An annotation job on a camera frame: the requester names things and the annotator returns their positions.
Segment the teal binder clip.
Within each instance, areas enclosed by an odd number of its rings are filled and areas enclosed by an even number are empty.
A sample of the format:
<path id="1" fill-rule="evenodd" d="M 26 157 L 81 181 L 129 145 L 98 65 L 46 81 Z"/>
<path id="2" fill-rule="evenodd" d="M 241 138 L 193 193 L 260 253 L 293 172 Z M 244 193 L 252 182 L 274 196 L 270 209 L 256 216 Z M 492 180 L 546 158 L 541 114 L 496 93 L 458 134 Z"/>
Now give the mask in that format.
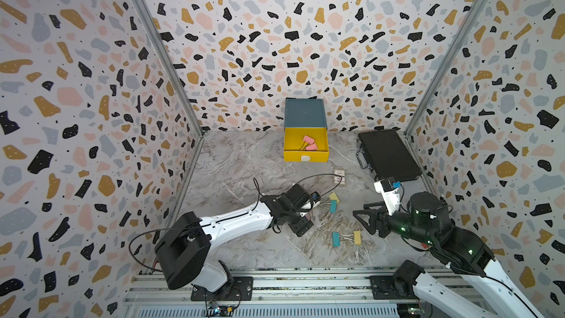
<path id="1" fill-rule="evenodd" d="M 331 200 L 330 202 L 330 213 L 336 213 L 338 202 L 336 200 Z"/>
<path id="2" fill-rule="evenodd" d="M 337 232 L 332 232 L 332 245 L 333 247 L 340 247 L 341 245 L 340 235 Z"/>

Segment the yellow top drawer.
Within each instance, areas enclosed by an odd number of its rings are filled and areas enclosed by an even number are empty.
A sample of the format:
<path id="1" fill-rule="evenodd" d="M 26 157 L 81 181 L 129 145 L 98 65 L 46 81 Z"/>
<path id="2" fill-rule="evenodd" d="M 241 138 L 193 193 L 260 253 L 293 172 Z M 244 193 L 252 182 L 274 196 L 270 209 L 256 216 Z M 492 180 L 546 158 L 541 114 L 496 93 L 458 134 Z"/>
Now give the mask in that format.
<path id="1" fill-rule="evenodd" d="M 318 150 L 307 151 L 305 135 L 316 141 Z M 285 128 L 283 159 L 285 162 L 326 163 L 329 160 L 329 142 L 327 128 Z"/>

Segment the pink binder clip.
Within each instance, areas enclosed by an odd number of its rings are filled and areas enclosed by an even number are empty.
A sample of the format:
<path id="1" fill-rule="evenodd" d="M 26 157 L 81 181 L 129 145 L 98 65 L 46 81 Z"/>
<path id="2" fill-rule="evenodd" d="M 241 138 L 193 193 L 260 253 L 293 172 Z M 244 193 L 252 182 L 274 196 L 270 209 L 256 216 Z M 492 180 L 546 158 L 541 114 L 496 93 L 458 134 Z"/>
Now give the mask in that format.
<path id="1" fill-rule="evenodd" d="M 318 150 L 318 147 L 317 147 L 316 143 L 313 143 L 313 144 L 307 145 L 307 147 L 305 148 L 305 150 L 307 150 L 307 151 L 316 151 L 316 150 Z"/>
<path id="2" fill-rule="evenodd" d="M 316 141 L 315 141 L 313 138 L 311 138 L 310 136 L 308 136 L 308 135 L 305 135 L 305 136 L 303 137 L 303 141 L 304 141 L 305 143 L 307 143 L 308 145 L 312 145 L 312 144 L 315 144 L 315 143 L 316 143 Z"/>

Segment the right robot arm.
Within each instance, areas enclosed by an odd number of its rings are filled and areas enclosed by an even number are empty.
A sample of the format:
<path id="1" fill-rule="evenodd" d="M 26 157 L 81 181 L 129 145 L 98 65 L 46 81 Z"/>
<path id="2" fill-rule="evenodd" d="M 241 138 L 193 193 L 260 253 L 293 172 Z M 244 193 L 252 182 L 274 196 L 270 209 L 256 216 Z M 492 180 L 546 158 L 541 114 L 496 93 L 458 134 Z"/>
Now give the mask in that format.
<path id="1" fill-rule="evenodd" d="M 372 235 L 391 233 L 424 244 L 428 252 L 460 275 L 491 307 L 487 311 L 449 289 L 422 266 L 406 260 L 392 276 L 396 295 L 418 298 L 451 317 L 541 317 L 541 312 L 507 276 L 494 252 L 472 231 L 456 226 L 447 203 L 428 192 L 414 194 L 407 212 L 370 203 L 353 211 Z"/>

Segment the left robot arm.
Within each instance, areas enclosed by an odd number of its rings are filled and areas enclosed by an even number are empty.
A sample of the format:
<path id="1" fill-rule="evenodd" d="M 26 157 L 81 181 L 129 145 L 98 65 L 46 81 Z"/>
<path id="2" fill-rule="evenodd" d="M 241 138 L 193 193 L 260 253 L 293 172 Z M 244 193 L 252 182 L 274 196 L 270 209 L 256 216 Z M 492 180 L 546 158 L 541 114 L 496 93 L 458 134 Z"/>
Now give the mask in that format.
<path id="1" fill-rule="evenodd" d="M 300 184 L 278 195 L 257 194 L 245 208 L 216 216 L 198 217 L 194 212 L 181 215 L 162 235 L 155 247 L 157 261 L 171 290 L 187 285 L 226 295 L 234 278 L 222 261 L 208 260 L 210 252 L 222 244 L 250 233 L 288 225 L 301 237 L 313 227 L 307 214 L 322 200 Z"/>

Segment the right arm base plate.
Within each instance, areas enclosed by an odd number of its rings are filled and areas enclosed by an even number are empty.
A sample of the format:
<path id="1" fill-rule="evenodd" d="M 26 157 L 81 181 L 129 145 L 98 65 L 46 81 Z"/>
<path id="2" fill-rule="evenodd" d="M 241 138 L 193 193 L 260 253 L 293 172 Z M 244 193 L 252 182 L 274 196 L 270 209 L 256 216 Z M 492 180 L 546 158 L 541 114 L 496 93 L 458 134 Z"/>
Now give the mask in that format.
<path id="1" fill-rule="evenodd" d="M 419 300 L 412 292 L 398 290 L 391 275 L 373 275 L 369 277 L 370 289 L 374 300 Z"/>

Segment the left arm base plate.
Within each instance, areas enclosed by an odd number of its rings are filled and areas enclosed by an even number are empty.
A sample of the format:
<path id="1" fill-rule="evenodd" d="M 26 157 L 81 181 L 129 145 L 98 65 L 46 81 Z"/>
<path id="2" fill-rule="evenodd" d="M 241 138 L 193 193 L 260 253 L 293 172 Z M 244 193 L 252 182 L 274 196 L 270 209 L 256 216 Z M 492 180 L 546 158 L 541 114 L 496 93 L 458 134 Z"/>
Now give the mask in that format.
<path id="1" fill-rule="evenodd" d="M 194 287 L 191 293 L 191 301 L 250 301 L 254 288 L 254 278 L 252 276 L 236 276 L 228 279 L 219 290 L 211 292 L 201 286 Z"/>

